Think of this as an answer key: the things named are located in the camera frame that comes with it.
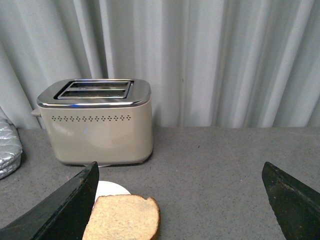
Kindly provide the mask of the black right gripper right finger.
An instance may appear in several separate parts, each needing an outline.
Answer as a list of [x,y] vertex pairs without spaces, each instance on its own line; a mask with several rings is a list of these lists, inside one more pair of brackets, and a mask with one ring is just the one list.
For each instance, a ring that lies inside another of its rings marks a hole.
[[320,238],[320,193],[270,162],[262,181],[281,231],[287,240]]

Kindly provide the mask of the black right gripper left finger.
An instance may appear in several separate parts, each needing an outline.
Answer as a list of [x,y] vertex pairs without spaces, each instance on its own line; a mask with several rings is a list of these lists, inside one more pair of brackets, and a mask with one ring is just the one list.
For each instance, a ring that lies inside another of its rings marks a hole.
[[30,211],[0,230],[2,240],[80,240],[99,182],[92,162]]

